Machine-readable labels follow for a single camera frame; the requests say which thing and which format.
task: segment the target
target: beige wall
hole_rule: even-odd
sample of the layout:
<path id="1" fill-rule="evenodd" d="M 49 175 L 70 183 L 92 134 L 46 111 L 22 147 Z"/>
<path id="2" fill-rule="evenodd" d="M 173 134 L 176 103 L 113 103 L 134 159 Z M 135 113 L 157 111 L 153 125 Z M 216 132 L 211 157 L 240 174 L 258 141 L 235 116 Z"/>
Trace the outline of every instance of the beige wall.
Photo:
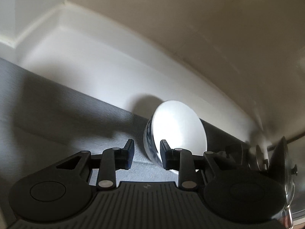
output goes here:
<path id="1" fill-rule="evenodd" d="M 302 223 L 302 224 L 300 224 L 300 225 L 294 226 L 293 228 L 294 228 L 294 229 L 303 229 L 304 227 L 305 227 L 305 223 Z"/>
<path id="2" fill-rule="evenodd" d="M 305 0 L 69 0 L 160 44 L 271 140 L 305 130 Z"/>

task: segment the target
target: ribbed black plastic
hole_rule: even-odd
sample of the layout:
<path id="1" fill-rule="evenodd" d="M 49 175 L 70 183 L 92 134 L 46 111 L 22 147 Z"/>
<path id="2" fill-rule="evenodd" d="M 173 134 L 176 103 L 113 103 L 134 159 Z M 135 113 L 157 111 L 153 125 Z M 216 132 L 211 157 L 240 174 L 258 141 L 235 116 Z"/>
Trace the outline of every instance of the ribbed black plastic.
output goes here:
<path id="1" fill-rule="evenodd" d="M 11 229 L 283 229 L 276 220 L 256 225 L 237 224 L 213 214 L 198 194 L 182 191 L 174 182 L 121 182 L 101 191 L 81 214 L 61 222 L 38 224 L 18 220 Z"/>

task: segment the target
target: bowl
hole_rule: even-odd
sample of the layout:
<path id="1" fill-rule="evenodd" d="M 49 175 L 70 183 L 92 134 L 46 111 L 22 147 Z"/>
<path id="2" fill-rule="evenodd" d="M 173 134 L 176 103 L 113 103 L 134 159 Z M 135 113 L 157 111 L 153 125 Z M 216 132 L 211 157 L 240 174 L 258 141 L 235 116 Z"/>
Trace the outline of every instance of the bowl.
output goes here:
<path id="1" fill-rule="evenodd" d="M 207 139 L 201 120 L 190 107 L 179 101 L 160 104 L 144 130 L 143 141 L 147 156 L 160 167 L 163 167 L 160 155 L 160 141 L 163 139 L 170 148 L 183 148 L 193 155 L 202 156 L 207 151 Z"/>

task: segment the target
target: small logo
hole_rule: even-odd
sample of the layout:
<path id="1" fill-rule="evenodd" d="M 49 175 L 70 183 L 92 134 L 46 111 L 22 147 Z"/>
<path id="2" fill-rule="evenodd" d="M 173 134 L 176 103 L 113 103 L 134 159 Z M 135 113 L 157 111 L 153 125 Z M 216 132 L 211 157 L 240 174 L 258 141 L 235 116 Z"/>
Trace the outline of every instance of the small logo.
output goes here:
<path id="1" fill-rule="evenodd" d="M 151 185 L 146 184 L 146 185 L 143 186 L 143 188 L 149 189 L 149 188 L 151 188 Z"/>

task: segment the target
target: circular pad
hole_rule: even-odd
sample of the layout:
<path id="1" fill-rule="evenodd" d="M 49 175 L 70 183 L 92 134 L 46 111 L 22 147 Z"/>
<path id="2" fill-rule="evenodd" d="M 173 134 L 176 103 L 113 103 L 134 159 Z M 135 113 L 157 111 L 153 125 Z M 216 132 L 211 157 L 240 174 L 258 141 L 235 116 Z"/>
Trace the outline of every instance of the circular pad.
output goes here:
<path id="1" fill-rule="evenodd" d="M 284 189 L 276 181 L 248 170 L 221 171 L 204 188 L 204 200 L 219 216 L 238 223 L 261 223 L 280 213 Z"/>
<path id="2" fill-rule="evenodd" d="M 19 217 L 36 222 L 66 219 L 79 213 L 92 198 L 90 186 L 71 170 L 36 172 L 10 190 L 9 202 Z"/>
<path id="3" fill-rule="evenodd" d="M 41 202 L 60 199 L 66 192 L 65 186 L 58 182 L 41 182 L 31 188 L 31 196 Z"/>

